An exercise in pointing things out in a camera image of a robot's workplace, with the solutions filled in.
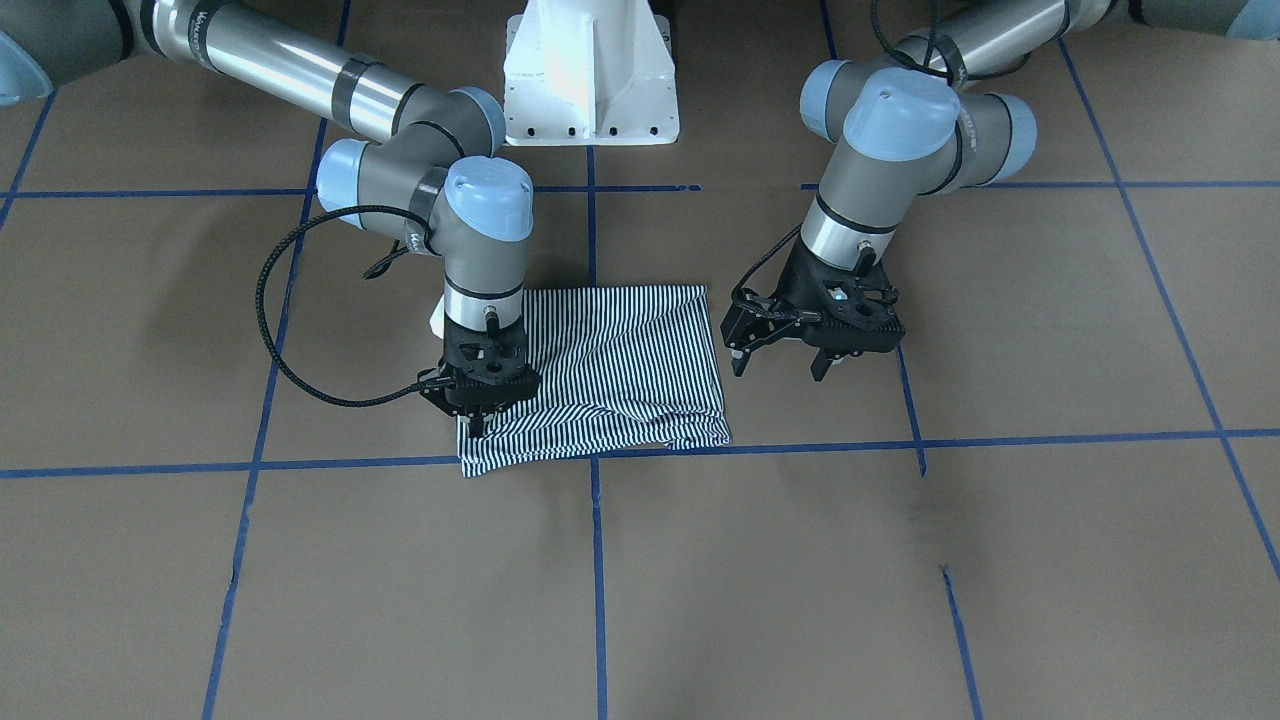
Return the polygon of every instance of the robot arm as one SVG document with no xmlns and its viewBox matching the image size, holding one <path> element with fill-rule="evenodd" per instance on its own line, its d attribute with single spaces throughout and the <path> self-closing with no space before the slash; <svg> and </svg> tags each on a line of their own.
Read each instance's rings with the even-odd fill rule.
<svg viewBox="0 0 1280 720">
<path fill-rule="evenodd" d="M 733 373 L 742 374 L 751 352 L 783 338 L 818 350 L 815 380 L 845 356 L 896 348 L 905 329 L 881 259 L 911 202 L 1004 179 L 1036 147 L 1036 118 L 1025 102 L 961 90 L 1016 68 L 1019 58 L 1066 32 L 1092 27 L 1115 5 L 973 3 L 869 63 L 819 65 L 805 82 L 800 114 L 836 151 L 794 233 L 800 242 L 777 290 L 760 296 L 744 278 L 733 291 L 721 324 Z M 1280 35 L 1276 0 L 1135 0 L 1130 9 L 1152 24 L 1260 40 Z"/>
<path fill-rule="evenodd" d="M 471 418 L 474 436 L 486 414 L 534 396 L 521 309 L 532 183 L 493 158 L 506 122 L 489 94 L 433 90 L 237 0 L 10 0 L 0 4 L 0 105 L 140 54 L 198 63 L 375 141 L 335 142 L 317 196 L 329 210 L 384 205 L 425 220 L 344 217 L 444 259 L 444 352 L 419 378 L 422 395 Z"/>
</svg>

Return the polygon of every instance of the black band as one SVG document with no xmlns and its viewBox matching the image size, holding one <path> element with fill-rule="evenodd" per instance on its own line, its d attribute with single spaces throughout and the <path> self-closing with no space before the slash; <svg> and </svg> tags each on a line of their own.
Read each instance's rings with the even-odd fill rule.
<svg viewBox="0 0 1280 720">
<path fill-rule="evenodd" d="M 356 96 L 356 86 L 360 85 L 365 70 L 380 64 L 367 55 L 353 55 L 342 65 L 338 79 L 333 82 L 333 99 L 329 101 L 329 115 L 335 123 L 347 129 L 355 129 L 351 127 L 351 100 Z"/>
<path fill-rule="evenodd" d="M 861 223 L 856 223 L 856 222 L 850 220 L 849 218 L 841 215 L 840 213 L 832 210 L 831 205 L 827 205 L 827 201 L 822 199 L 822 192 L 820 191 L 818 192 L 817 197 L 818 197 L 818 208 L 822 209 L 822 211 L 826 213 L 828 218 L 831 218 L 832 220 L 836 220 L 837 223 L 845 225 L 846 228 L 849 228 L 851 231 L 858 231 L 858 232 L 867 233 L 867 234 L 887 234 L 887 233 L 893 232 L 897 228 L 897 225 L 892 225 L 892 227 L 887 227 L 887 228 L 877 228 L 877 227 L 864 225 Z"/>
<path fill-rule="evenodd" d="M 133 20 L 129 19 L 129 9 L 124 6 L 124 0 L 109 0 L 111 12 L 115 13 L 115 22 L 120 26 L 120 61 L 133 55 Z"/>
<path fill-rule="evenodd" d="M 142 0 L 138 5 L 138 23 L 142 26 L 142 37 L 147 41 L 147 45 L 155 50 L 156 55 L 164 56 L 164 50 L 160 49 L 160 44 L 156 42 L 156 0 Z"/>
<path fill-rule="evenodd" d="M 942 60 L 947 64 L 947 74 L 951 76 L 950 85 L 956 87 L 968 82 L 969 68 L 964 64 L 964 55 L 960 53 L 960 46 L 956 45 L 956 41 L 951 40 L 950 35 L 943 35 L 933 46 L 938 49 Z"/>
<path fill-rule="evenodd" d="M 218 10 L 238 0 L 200 0 L 191 10 L 191 20 L 187 23 L 187 45 L 191 46 L 191 54 L 196 61 L 215 73 L 219 70 L 209 59 L 209 26 L 214 23 Z"/>
<path fill-rule="evenodd" d="M 996 176 L 998 176 L 1000 170 L 1005 169 L 1005 165 L 1009 163 L 1009 152 L 1014 149 L 1014 111 L 1009 109 L 1009 102 L 1005 102 L 1005 99 L 1000 95 L 988 92 L 987 97 L 1000 100 L 1000 104 L 1005 108 L 1005 114 L 1009 115 L 1009 147 L 1005 147 L 1005 159 L 1000 161 L 1000 167 L 996 168 L 996 172 L 989 178 L 978 183 L 977 187 L 982 187 L 996 181 Z"/>
<path fill-rule="evenodd" d="M 462 143 L 458 142 L 458 138 L 453 137 L 453 133 L 449 132 L 448 129 L 445 129 L 444 126 L 435 124 L 431 120 L 419 120 L 419 122 L 411 123 L 411 124 L 415 124 L 415 126 L 426 126 L 429 128 L 435 129 L 440 135 L 443 135 L 449 142 L 453 143 L 453 149 L 458 151 L 458 160 L 461 160 L 461 159 L 463 159 L 463 158 L 467 156 L 467 151 L 462 149 Z"/>
<path fill-rule="evenodd" d="M 966 113 L 968 110 L 965 110 L 964 108 L 961 108 L 960 111 L 961 113 Z M 954 160 L 951 160 L 951 173 L 947 174 L 947 179 L 942 181 L 942 184 L 940 184 L 938 187 L 934 187 L 933 190 L 931 190 L 928 192 L 922 192 L 920 193 L 922 196 L 923 195 L 933 195 L 934 192 L 941 191 L 943 187 L 951 184 L 951 181 L 956 179 L 956 176 L 960 174 L 960 167 L 964 165 L 964 133 L 960 132 L 960 122 L 959 120 L 956 120 L 955 138 L 956 138 L 956 156 L 955 156 Z"/>
<path fill-rule="evenodd" d="M 466 290 L 458 286 L 458 283 L 453 282 L 453 279 L 449 278 L 449 275 L 444 275 L 444 282 L 449 283 L 449 287 L 452 287 L 453 290 L 475 300 L 502 300 L 504 297 L 511 297 L 512 295 L 516 295 L 517 292 L 525 290 L 525 283 L 520 283 L 516 287 L 508 290 L 507 292 L 471 292 L 470 290 Z"/>
<path fill-rule="evenodd" d="M 396 114 L 392 117 L 392 135 L 399 132 L 399 120 L 404 114 L 404 106 L 408 105 L 408 99 L 412 97 L 420 87 L 422 87 L 422 83 L 415 82 L 408 86 L 408 90 L 406 90 L 403 97 L 401 97 L 401 104 L 396 106 Z"/>
<path fill-rule="evenodd" d="M 1052 37 L 1052 40 L 1050 40 L 1050 42 L 1062 37 L 1069 29 L 1071 29 L 1071 4 L 1062 3 L 1062 26 L 1057 28 L 1057 33 Z"/>
</svg>

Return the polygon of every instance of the blue tape line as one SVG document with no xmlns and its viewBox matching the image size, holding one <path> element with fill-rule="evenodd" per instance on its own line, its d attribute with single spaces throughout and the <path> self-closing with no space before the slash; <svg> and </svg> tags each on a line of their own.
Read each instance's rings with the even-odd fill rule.
<svg viewBox="0 0 1280 720">
<path fill-rule="evenodd" d="M 0 469 L 0 480 L 22 478 L 95 478 L 114 475 L 182 475 L 188 473 L 243 473 L 251 462 L 182 462 L 173 465 L 102 465 L 84 468 Z"/>
<path fill-rule="evenodd" d="M 701 192 L 700 184 L 596 184 L 595 192 Z"/>
<path fill-rule="evenodd" d="M 632 450 L 613 450 L 600 454 L 600 457 L 680 457 L 705 455 L 791 455 L 799 452 L 860 452 L 873 450 L 913 450 L 913 441 L 870 441 L 870 442 L 826 442 L 796 445 L 723 445 L 719 447 L 694 447 L 690 450 L 668 450 L 666 447 L 641 447 Z"/>
<path fill-rule="evenodd" d="M 342 4 L 342 17 L 338 19 L 338 47 L 347 44 L 347 27 L 351 24 L 351 0 Z"/>
<path fill-rule="evenodd" d="M 586 146 L 586 274 L 595 287 L 595 147 Z"/>
<path fill-rule="evenodd" d="M 1000 182 L 987 183 L 987 184 L 984 184 L 984 186 L 982 186 L 979 188 L 975 188 L 975 190 L 987 190 L 987 188 L 995 188 L 995 190 L 1029 190 L 1029 188 L 1062 188 L 1062 187 L 1075 187 L 1075 188 L 1079 188 L 1079 187 L 1112 188 L 1115 186 L 1116 186 L 1115 182 L 1106 182 L 1106 181 L 1043 181 L 1043 182 L 1036 182 L 1036 181 L 1029 181 L 1029 182 L 1000 181 Z"/>
<path fill-rule="evenodd" d="M 951 584 L 951 570 L 942 566 L 942 582 L 947 585 L 947 602 L 951 605 L 951 625 L 956 632 L 956 644 L 960 646 L 960 665 L 964 666 L 964 684 L 969 688 L 969 706 L 973 708 L 973 720 L 982 720 L 982 698 L 978 697 L 978 679 L 973 673 L 973 659 L 969 656 L 969 638 L 964 632 L 964 620 L 960 618 L 960 605 L 956 603 L 955 588 Z"/>
<path fill-rule="evenodd" d="M 303 196 L 315 192 L 305 187 L 251 187 L 212 190 L 49 190 L 18 192 L 22 200 L 64 197 L 241 197 L 241 196 Z"/>
<path fill-rule="evenodd" d="M 342 8 L 342 19 L 338 23 L 338 44 L 342 45 L 347 35 L 347 22 L 351 18 L 351 0 L 346 0 Z M 320 120 L 320 127 L 316 131 L 316 142 L 311 152 L 311 173 L 307 177 L 307 187 L 315 187 L 316 173 L 320 169 L 320 158 L 324 152 L 324 137 L 325 131 L 329 128 L 328 120 Z M 311 201 L 315 197 L 314 193 L 307 193 L 302 201 L 302 211 L 300 213 L 300 223 L 305 223 L 311 215 Z M 293 295 L 293 283 L 297 279 L 298 273 L 298 256 L 302 252 L 302 243 L 306 238 L 300 238 L 293 249 L 293 258 L 289 266 L 289 278 L 284 288 L 284 301 L 280 307 L 280 320 L 276 325 L 275 346 L 278 350 L 284 347 L 284 337 L 288 333 L 289 327 L 289 299 Z M 279 378 L 279 372 L 275 364 L 271 364 L 270 370 L 266 375 L 266 389 L 262 393 L 262 413 L 259 419 L 257 439 L 253 445 L 253 466 L 248 473 L 248 480 L 244 483 L 244 503 L 241 506 L 241 520 L 239 529 L 236 533 L 236 551 L 232 555 L 232 579 L 227 585 L 227 596 L 223 598 L 223 615 L 221 624 L 218 628 L 218 642 L 214 646 L 214 660 L 209 669 L 209 685 L 205 688 L 205 705 L 201 712 L 202 720 L 212 720 L 214 706 L 218 702 L 218 685 L 221 682 L 223 674 L 223 660 L 227 653 L 227 639 L 230 634 L 232 628 L 232 615 L 236 610 L 236 593 L 239 589 L 239 575 L 241 568 L 244 561 L 244 548 L 248 543 L 248 528 L 250 528 L 250 507 L 253 506 L 253 498 L 257 495 L 257 478 L 260 474 L 260 466 L 262 462 L 262 452 L 266 447 L 266 433 L 271 423 L 271 405 L 275 400 L 275 384 Z"/>
<path fill-rule="evenodd" d="M 1084 102 L 1084 110 L 1089 115 L 1089 123 L 1093 124 L 1093 132 L 1098 136 L 1098 143 L 1102 146 L 1102 155 L 1106 158 L 1107 165 L 1111 168 L 1111 176 L 1116 181 L 1116 188 L 1120 191 L 1120 197 L 1124 200 L 1125 210 L 1129 213 L 1129 222 L 1133 223 L 1133 229 L 1138 236 L 1138 243 L 1142 246 L 1142 254 L 1147 259 L 1147 266 L 1151 269 L 1151 275 L 1156 281 L 1156 288 L 1160 291 L 1160 299 L 1165 304 L 1169 319 L 1174 324 L 1174 332 L 1178 334 L 1178 342 L 1183 346 L 1183 354 L 1187 356 L 1187 363 L 1190 365 L 1192 374 L 1196 377 L 1196 386 L 1199 388 L 1201 397 L 1204 400 L 1204 409 L 1208 410 L 1210 419 L 1213 421 L 1213 429 L 1217 430 L 1217 436 L 1221 439 L 1222 451 L 1226 452 L 1228 461 L 1231 464 L 1231 471 L 1235 474 L 1236 486 L 1239 486 L 1240 495 L 1244 497 L 1244 503 L 1249 509 L 1249 515 L 1253 518 L 1253 525 L 1257 528 L 1258 538 L 1262 541 L 1262 547 L 1266 550 L 1267 557 L 1271 561 L 1271 569 L 1275 571 L 1276 579 L 1280 579 L 1280 560 L 1276 557 L 1275 543 L 1271 542 L 1271 534 L 1267 532 L 1266 523 L 1262 520 L 1262 514 L 1258 512 L 1257 505 L 1253 501 L 1253 492 L 1249 489 L 1249 483 L 1235 459 L 1235 451 L 1231 448 L 1230 436 L 1222 427 L 1217 406 L 1213 404 L 1213 397 L 1210 395 L 1208 386 L 1201 373 L 1199 363 L 1196 360 L 1196 354 L 1192 352 L 1190 341 L 1187 338 L 1183 323 L 1178 318 L 1174 301 L 1169 295 L 1169 288 L 1165 287 L 1165 279 L 1161 277 L 1160 268 L 1156 265 L 1156 258 L 1151 252 L 1151 245 L 1147 242 L 1147 233 L 1142 229 L 1142 222 L 1138 219 L 1138 213 L 1129 197 L 1129 191 L 1125 188 L 1123 178 L 1120 177 L 1120 168 L 1116 165 L 1115 158 L 1111 155 L 1111 149 L 1102 132 L 1102 126 L 1098 123 L 1098 118 L 1093 111 L 1093 104 L 1089 102 L 1088 94 L 1084 91 L 1084 83 L 1080 82 L 1080 74 L 1075 69 L 1075 63 L 1071 60 L 1071 54 L 1066 49 L 1066 44 L 1062 42 L 1062 38 L 1059 38 L 1057 45 L 1062 50 L 1062 59 L 1066 60 L 1066 69 L 1071 73 L 1071 82 L 1075 83 L 1075 90 L 1080 95 L 1080 101 Z"/>
<path fill-rule="evenodd" d="M 924 459 L 924 441 L 920 439 L 920 421 L 915 415 L 915 400 L 911 398 L 911 379 L 906 374 L 906 356 L 902 355 L 902 346 L 897 346 L 897 370 L 902 375 L 902 400 L 906 402 L 906 419 L 911 423 L 911 442 L 915 443 L 915 461 L 920 465 L 920 477 L 929 471 L 929 462 Z"/>
<path fill-rule="evenodd" d="M 1169 314 L 1170 322 L 1174 324 L 1174 332 L 1178 334 L 1178 342 L 1183 347 L 1183 355 L 1187 356 L 1187 363 L 1192 368 L 1192 374 L 1196 377 L 1196 386 L 1199 388 L 1201 398 L 1204 401 L 1204 407 L 1208 410 L 1210 419 L 1213 421 L 1213 428 L 1219 432 L 1222 430 L 1222 420 L 1219 418 L 1217 406 L 1213 405 L 1213 398 L 1210 396 L 1208 386 L 1204 383 L 1204 377 L 1201 374 L 1199 363 L 1196 361 L 1196 354 L 1192 352 L 1190 342 L 1187 340 L 1187 332 L 1183 329 L 1183 323 L 1178 318 L 1178 311 L 1174 309 L 1174 301 L 1169 295 L 1169 288 L 1165 287 L 1165 278 L 1160 274 L 1160 268 L 1156 266 L 1156 258 L 1151 252 L 1151 245 L 1147 242 L 1147 233 L 1142 229 L 1142 223 L 1138 220 L 1138 213 L 1134 210 L 1133 201 L 1129 197 L 1129 191 L 1125 190 L 1124 182 L 1120 178 L 1120 168 L 1116 165 L 1115 156 L 1111 154 L 1111 146 L 1107 143 L 1106 136 L 1102 133 L 1102 126 L 1098 123 L 1098 117 L 1093 111 L 1093 104 L 1089 102 L 1089 96 L 1084 92 L 1084 85 L 1080 82 L 1080 74 L 1075 69 L 1075 63 L 1071 60 L 1071 54 L 1066 49 L 1066 44 L 1062 38 L 1057 40 L 1057 46 L 1062 51 L 1062 59 L 1066 61 L 1066 69 L 1071 73 L 1071 82 L 1075 83 L 1075 91 L 1080 95 L 1080 101 L 1084 104 L 1084 111 L 1089 115 L 1089 123 L 1093 126 L 1093 133 L 1098 137 L 1098 145 L 1102 147 L 1102 156 L 1107 160 L 1107 167 L 1111 168 L 1111 177 L 1115 179 L 1116 188 L 1120 191 L 1120 199 L 1124 201 L 1125 211 L 1129 214 L 1129 222 L 1133 224 L 1134 233 L 1138 236 L 1138 245 L 1142 247 L 1143 258 L 1147 260 L 1147 268 L 1151 270 L 1152 279 L 1156 281 L 1156 290 L 1160 291 L 1160 299 L 1165 304 L 1165 311 Z"/>
<path fill-rule="evenodd" d="M 600 459 L 591 457 L 591 548 L 595 566 L 595 716 L 609 717 L 609 673 L 604 624 L 604 529 L 600 524 Z"/>
<path fill-rule="evenodd" d="M 837 60 L 836 36 L 831 32 L 831 10 L 827 8 L 827 0 L 818 0 L 818 9 L 822 10 L 822 29 L 827 33 L 827 53 L 832 60 Z"/>
<path fill-rule="evenodd" d="M 351 468 L 412 468 L 421 465 L 457 465 L 457 455 L 421 455 L 403 457 L 351 457 L 335 460 L 264 460 L 259 466 L 269 470 L 337 470 Z"/>
<path fill-rule="evenodd" d="M 987 438 L 948 438 L 948 439 L 922 439 L 919 446 L 927 450 L 937 448 L 964 448 L 964 447 L 1021 447 L 1042 445 L 1105 445 L 1124 442 L 1176 442 L 1190 439 L 1220 439 L 1222 436 L 1231 438 L 1272 438 L 1280 437 L 1280 428 L 1245 428 L 1238 430 L 1169 430 L 1152 433 L 1111 433 L 1111 434 L 1083 434 L 1083 436 L 1027 436 L 1027 437 L 987 437 Z M 681 456 L 718 456 L 718 455 L 791 455 L 805 452 L 874 452 L 886 450 L 914 450 L 914 439 L 901 441 L 867 441 L 867 442 L 832 442 L 832 443 L 796 443 L 796 445 L 731 445 L 721 447 L 698 447 L 691 450 L 668 450 L 666 447 L 646 447 L 614 450 L 600 454 L 599 457 L 681 457 Z M 589 456 L 579 457 L 585 460 Z M 411 468 L 421 465 L 457 465 L 456 455 L 421 455 L 397 457 L 335 457 L 314 460 L 262 460 L 257 462 L 259 470 L 326 470 L 349 468 Z M 207 462 L 187 465 L 104 465 L 93 468 L 20 468 L 0 469 L 0 479 L 20 478 L 63 478 L 63 477 L 92 477 L 92 475 L 146 475 L 146 474 L 183 474 L 183 473 L 220 473 L 243 471 L 255 466 L 253 462 Z"/>
<path fill-rule="evenodd" d="M 4 205 L 0 205 L 0 229 L 4 228 L 5 220 L 9 219 L 9 210 L 13 209 L 13 201 L 18 195 L 18 188 L 22 187 L 22 178 L 27 174 L 27 165 L 31 164 L 31 156 L 36 151 L 36 143 L 40 142 L 40 133 L 45 129 L 45 120 L 49 119 L 49 110 L 54 106 L 54 100 L 58 97 L 58 92 L 54 92 L 45 99 L 44 108 L 40 109 L 40 117 L 36 118 L 36 126 L 31 128 L 31 137 L 27 140 L 27 150 L 22 154 L 22 161 L 18 163 L 18 172 L 13 174 L 13 183 L 9 184 L 9 193 L 4 200 Z"/>
<path fill-rule="evenodd" d="M 1226 434 L 1222 436 L 1221 442 L 1222 451 L 1226 452 L 1226 460 L 1231 464 L 1231 474 L 1235 475 L 1235 484 L 1240 488 L 1244 505 L 1249 509 L 1249 516 L 1253 518 L 1253 527 L 1258 530 L 1258 537 L 1262 538 L 1262 547 L 1267 552 L 1267 559 L 1271 560 L 1271 571 L 1280 580 L 1280 556 L 1276 555 L 1276 546 L 1271 541 L 1271 533 L 1267 532 L 1267 524 L 1262 520 L 1258 503 L 1253 500 L 1253 491 L 1249 489 L 1249 482 L 1244 478 L 1240 461 L 1235 457 L 1235 448 L 1231 447 L 1231 441 L 1226 438 Z"/>
<path fill-rule="evenodd" d="M 539 184 L 534 192 L 701 192 L 692 184 Z"/>
<path fill-rule="evenodd" d="M 1244 430 L 1226 430 L 1226 437 L 1280 437 L 1280 428 L 1253 428 Z"/>
<path fill-rule="evenodd" d="M 1123 181 L 1125 187 L 1280 187 L 1280 181 Z"/>
<path fill-rule="evenodd" d="M 227 583 L 223 597 L 223 614 L 218 625 L 218 641 L 214 643 L 214 662 L 209 669 L 209 684 L 205 687 L 205 705 L 201 720 L 212 720 L 214 705 L 218 702 L 218 684 L 223 679 L 223 657 L 227 655 L 227 638 L 232 629 L 232 612 L 236 609 L 236 593 L 239 589 L 239 573 L 244 561 L 244 544 L 248 541 L 248 510 L 257 495 L 257 469 L 251 469 L 244 486 L 244 503 L 241 505 L 239 525 L 236 530 L 236 552 L 232 555 L 232 579 Z"/>
<path fill-rule="evenodd" d="M 1100 445 L 1120 442 L 1169 442 L 1183 439 L 1217 439 L 1217 430 L 1170 430 L 1156 433 L 1101 433 L 1084 436 L 1027 436 L 1027 437 L 987 437 L 925 439 L 927 448 L 941 447 L 1020 447 L 1036 445 Z"/>
</svg>

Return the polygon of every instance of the black cable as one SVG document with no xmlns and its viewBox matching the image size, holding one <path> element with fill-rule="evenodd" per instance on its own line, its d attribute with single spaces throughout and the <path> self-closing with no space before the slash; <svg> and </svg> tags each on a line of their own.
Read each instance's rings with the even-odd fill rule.
<svg viewBox="0 0 1280 720">
<path fill-rule="evenodd" d="M 764 258 L 760 258 L 759 260 L 756 260 L 755 264 L 751 265 L 751 268 L 749 270 L 746 270 L 746 274 L 742 275 L 742 279 L 737 281 L 737 284 L 733 286 L 733 292 L 737 292 L 737 291 L 742 290 L 742 287 L 746 286 L 746 281 L 751 279 L 751 275 L 754 275 L 756 270 L 759 270 L 760 268 L 763 268 L 764 264 L 769 261 L 769 259 L 772 259 L 774 255 L 777 255 L 780 250 L 782 250 L 783 247 L 786 247 L 786 245 L 788 242 L 791 242 L 792 240 L 795 240 L 795 237 L 797 234 L 800 234 L 800 225 L 796 225 L 791 232 L 788 232 L 786 234 L 786 237 L 783 237 L 782 240 L 780 240 L 778 243 L 773 246 L 773 250 L 769 250 L 768 252 L 764 254 Z"/>
<path fill-rule="evenodd" d="M 257 290 L 253 295 L 253 309 L 257 311 L 257 329 L 262 336 L 262 343 L 266 345 L 266 351 L 271 355 L 271 361 L 275 363 L 275 366 L 280 369 L 280 373 L 283 373 L 285 378 L 289 378 L 289 382 L 298 386 L 303 392 L 306 392 L 311 397 L 342 407 L 371 407 L 374 405 L 383 405 L 384 402 L 390 402 L 396 398 L 404 397 L 406 395 L 421 392 L 428 387 L 428 383 L 416 382 L 390 395 L 384 395 L 381 397 L 372 397 L 369 400 L 343 400 L 340 397 L 334 397 L 325 392 L 320 392 L 319 389 L 308 384 L 306 380 L 300 378 L 297 373 L 294 373 L 293 369 L 291 369 L 289 365 L 284 361 L 284 357 L 280 356 L 280 351 L 275 348 L 275 338 L 271 337 L 271 329 L 266 324 L 266 283 L 268 281 L 271 279 L 271 270 L 275 269 L 275 263 L 279 261 L 282 255 L 284 255 L 284 251 L 288 250 L 300 238 L 302 238 L 302 236 L 305 236 L 307 231 L 315 228 L 316 225 L 328 223 L 329 220 L 334 220 L 346 215 L 355 215 L 357 213 L 385 213 L 388 215 L 398 215 L 401 218 L 404 218 L 406 220 L 413 220 L 415 223 L 422 225 L 424 228 L 428 227 L 426 220 L 424 220 L 420 215 L 410 213 L 408 210 L 393 208 L 390 205 L 355 205 L 352 208 L 342 208 L 339 210 L 325 213 L 323 215 L 316 215 L 315 218 L 311 218 L 306 223 L 302 223 L 301 225 L 293 228 L 289 232 L 289 234 L 284 236 L 284 240 L 282 240 L 279 245 L 275 246 L 275 250 L 273 250 L 271 255 L 266 259 L 266 264 L 262 265 L 262 272 L 257 275 Z M 390 264 L 390 260 L 394 260 L 396 258 L 399 256 L 397 255 L 397 251 L 401 249 L 398 247 L 397 243 L 397 247 L 393 249 L 392 255 L 384 258 L 379 264 L 383 263 Z M 370 272 L 372 272 L 376 268 L 378 265 L 370 268 Z"/>
<path fill-rule="evenodd" d="M 931 76 L 931 77 L 946 78 L 948 81 L 951 79 L 951 73 L 945 73 L 942 70 L 934 70 L 933 68 L 929 68 L 928 65 L 923 65 L 920 63 L 916 63 L 915 58 L 911 58 L 906 53 L 902 53 L 901 50 L 899 50 L 899 49 L 896 49 L 896 47 L 893 47 L 892 45 L 888 44 L 888 37 L 884 35 L 884 27 L 881 24 L 881 20 L 879 20 L 879 0 L 872 0 L 870 13 L 872 13 L 872 32 L 876 33 L 876 41 L 879 42 L 881 49 L 883 49 L 884 54 L 888 55 L 890 58 L 892 58 L 895 63 L 897 63 L 899 65 L 902 65 L 906 69 L 915 70 L 915 72 L 919 72 L 919 73 L 924 73 L 924 74 Z M 933 46 L 933 44 L 937 40 L 937 24 L 938 23 L 933 23 L 933 27 L 929 28 L 929 37 L 931 37 L 929 45 L 931 45 L 931 47 Z"/>
<path fill-rule="evenodd" d="M 1068 12 L 1066 17 L 1070 18 L 1070 9 L 1068 9 L 1066 12 Z M 931 3 L 929 3 L 929 37 L 928 37 L 928 40 L 925 42 L 924 61 L 923 63 L 918 63 L 915 60 L 915 58 L 911 58 L 906 53 L 904 53 L 904 51 L 901 51 L 901 50 L 899 50 L 899 49 L 896 49 L 896 47 L 893 47 L 893 46 L 891 46 L 888 44 L 888 36 L 884 35 L 884 27 L 881 24 L 881 19 L 879 19 L 879 0 L 872 0 L 872 3 L 870 3 L 870 15 L 872 15 L 872 32 L 876 33 L 876 41 L 879 42 L 881 49 L 884 50 L 884 54 L 888 55 L 895 63 L 897 63 L 899 65 L 902 65 L 904 68 L 906 68 L 909 70 L 915 70 L 918 73 L 924 73 L 924 74 L 927 74 L 929 77 L 946 78 L 946 81 L 947 81 L 948 85 L 955 85 L 955 82 L 956 82 L 957 78 L 955 77 L 955 72 L 950 67 L 947 68 L 946 72 L 943 72 L 943 70 L 934 70 L 933 68 L 929 67 L 929 63 L 933 60 L 933 53 L 937 51 L 938 26 L 942 22 L 942 17 L 941 17 L 942 15 L 942 3 L 941 3 L 941 0 L 931 0 Z M 1066 24 L 1069 24 L 1069 20 L 1064 22 L 1064 27 Z M 1021 59 L 1016 64 L 1014 64 L 1012 67 L 1010 67 L 1010 68 L 1006 68 L 1004 70 L 996 70 L 993 73 L 983 73 L 983 74 L 977 74 L 977 76 L 968 76 L 964 79 L 965 79 L 965 82 L 978 82 L 978 81 L 986 81 L 986 79 L 1002 78 L 1005 76 L 1014 74 L 1018 70 L 1025 68 L 1027 63 L 1029 63 L 1030 59 L 1032 59 L 1032 54 L 1028 53 L 1028 54 L 1023 55 Z"/>
</svg>

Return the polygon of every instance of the striped cloth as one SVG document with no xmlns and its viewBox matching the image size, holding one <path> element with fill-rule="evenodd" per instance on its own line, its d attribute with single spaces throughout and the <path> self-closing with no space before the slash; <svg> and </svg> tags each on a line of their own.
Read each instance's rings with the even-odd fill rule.
<svg viewBox="0 0 1280 720">
<path fill-rule="evenodd" d="M 525 325 L 541 388 L 490 416 L 483 438 L 460 419 L 465 477 L 632 445 L 730 441 L 704 286 L 530 290 Z"/>
</svg>

